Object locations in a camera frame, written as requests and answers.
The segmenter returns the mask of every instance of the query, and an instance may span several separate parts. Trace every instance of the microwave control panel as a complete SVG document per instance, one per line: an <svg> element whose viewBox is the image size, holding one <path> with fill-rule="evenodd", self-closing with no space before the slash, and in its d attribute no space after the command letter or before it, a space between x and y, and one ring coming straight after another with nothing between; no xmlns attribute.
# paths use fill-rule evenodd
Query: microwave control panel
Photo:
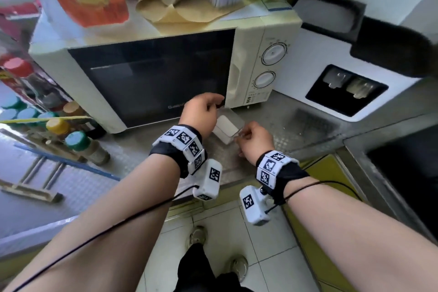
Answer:
<svg viewBox="0 0 438 292"><path fill-rule="evenodd" d="M277 72L284 67L285 57L298 29L291 24L266 26L243 105L264 102L269 98Z"/></svg>

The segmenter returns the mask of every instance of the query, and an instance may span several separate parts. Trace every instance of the microwave dial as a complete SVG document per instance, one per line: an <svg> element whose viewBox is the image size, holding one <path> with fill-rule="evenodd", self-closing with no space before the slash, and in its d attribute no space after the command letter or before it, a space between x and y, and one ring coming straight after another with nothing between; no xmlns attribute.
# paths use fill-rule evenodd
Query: microwave dial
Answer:
<svg viewBox="0 0 438 292"><path fill-rule="evenodd" d="M284 43L275 43L268 47L261 56L261 62L266 66L271 66L279 62L286 55L287 47Z"/></svg>
<svg viewBox="0 0 438 292"><path fill-rule="evenodd" d="M257 78L254 81L254 86L256 88L265 88L266 86L269 86L275 79L275 73L274 72L264 72L257 76Z"/></svg>

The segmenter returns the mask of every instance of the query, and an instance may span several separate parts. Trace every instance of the black pants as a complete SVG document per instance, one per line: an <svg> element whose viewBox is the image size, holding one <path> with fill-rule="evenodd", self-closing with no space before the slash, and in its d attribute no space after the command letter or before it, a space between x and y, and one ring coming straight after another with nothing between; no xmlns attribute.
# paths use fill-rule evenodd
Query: black pants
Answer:
<svg viewBox="0 0 438 292"><path fill-rule="evenodd" d="M252 292L250 289L240 286L239 278L234 272L221 274L216 278L200 243L193 244L189 248L178 266L178 282L175 292L183 291Z"/></svg>

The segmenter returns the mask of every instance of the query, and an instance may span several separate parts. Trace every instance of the forearm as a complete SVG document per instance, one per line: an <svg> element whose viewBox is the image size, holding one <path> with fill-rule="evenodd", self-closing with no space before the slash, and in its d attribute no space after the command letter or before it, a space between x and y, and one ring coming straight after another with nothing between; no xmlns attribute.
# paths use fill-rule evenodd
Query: forearm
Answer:
<svg viewBox="0 0 438 292"><path fill-rule="evenodd" d="M287 196L315 182L289 182ZM327 185L288 200L299 221L360 291L438 291L438 248L374 208Z"/></svg>
<svg viewBox="0 0 438 292"><path fill-rule="evenodd" d="M136 212L174 196L180 170L153 154L66 226L14 279L6 292L82 242ZM25 290L134 291L158 238L169 205L98 238L28 285Z"/></svg>

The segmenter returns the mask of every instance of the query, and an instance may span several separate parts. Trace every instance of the microwave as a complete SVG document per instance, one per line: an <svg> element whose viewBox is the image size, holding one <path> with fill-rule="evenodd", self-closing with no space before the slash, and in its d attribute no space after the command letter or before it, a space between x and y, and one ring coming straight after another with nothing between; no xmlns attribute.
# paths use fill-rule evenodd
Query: microwave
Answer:
<svg viewBox="0 0 438 292"><path fill-rule="evenodd" d="M152 25L128 8L125 24L92 29L62 9L43 13L29 49L109 133L179 118L184 103L203 92L222 94L227 107L266 101L302 23L286 9Z"/></svg>

